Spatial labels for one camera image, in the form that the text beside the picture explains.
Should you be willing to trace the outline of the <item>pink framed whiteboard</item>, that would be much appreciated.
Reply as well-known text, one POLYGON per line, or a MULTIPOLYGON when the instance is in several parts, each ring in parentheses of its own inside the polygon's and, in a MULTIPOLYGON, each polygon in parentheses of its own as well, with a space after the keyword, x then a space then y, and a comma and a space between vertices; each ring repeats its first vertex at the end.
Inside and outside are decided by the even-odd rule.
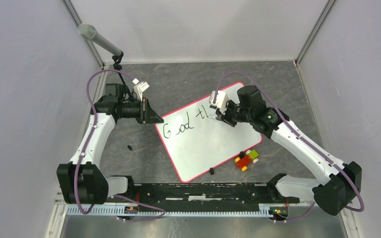
POLYGON ((215 116, 209 98, 182 106, 164 115, 164 123, 155 125, 181 182, 189 182, 262 142, 262 135, 249 124, 231 127, 208 118, 215 116))

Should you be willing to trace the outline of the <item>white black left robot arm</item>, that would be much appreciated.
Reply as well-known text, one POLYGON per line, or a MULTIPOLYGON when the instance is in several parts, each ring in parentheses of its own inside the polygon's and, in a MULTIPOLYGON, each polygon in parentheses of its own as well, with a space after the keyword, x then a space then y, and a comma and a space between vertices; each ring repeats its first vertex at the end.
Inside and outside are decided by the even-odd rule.
POLYGON ((164 121, 143 95, 149 84, 137 80, 134 84, 131 99, 126 97, 127 86, 106 84, 104 95, 91 108, 89 125, 79 148, 68 163, 60 164, 57 168, 58 181, 66 203, 103 204, 108 197, 116 194, 124 202, 135 198, 136 189, 132 186, 131 177, 106 178, 100 171, 104 147, 119 119, 135 119, 139 124, 164 121))

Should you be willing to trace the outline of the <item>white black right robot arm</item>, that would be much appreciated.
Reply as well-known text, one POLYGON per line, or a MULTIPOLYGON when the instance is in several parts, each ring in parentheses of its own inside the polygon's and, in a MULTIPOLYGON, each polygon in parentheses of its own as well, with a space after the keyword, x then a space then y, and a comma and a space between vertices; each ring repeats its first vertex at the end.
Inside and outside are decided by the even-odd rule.
POLYGON ((285 197, 312 201, 324 212, 337 215, 355 198, 360 202, 357 211, 364 210, 360 196, 362 168, 352 161, 346 163, 328 153, 301 132, 280 109, 268 107, 261 91, 254 85, 237 90, 238 103, 229 99, 225 91, 214 90, 209 98, 216 119, 232 127, 248 123, 268 139, 281 145, 295 156, 314 175, 314 179, 278 175, 267 188, 267 197, 280 202, 285 197))

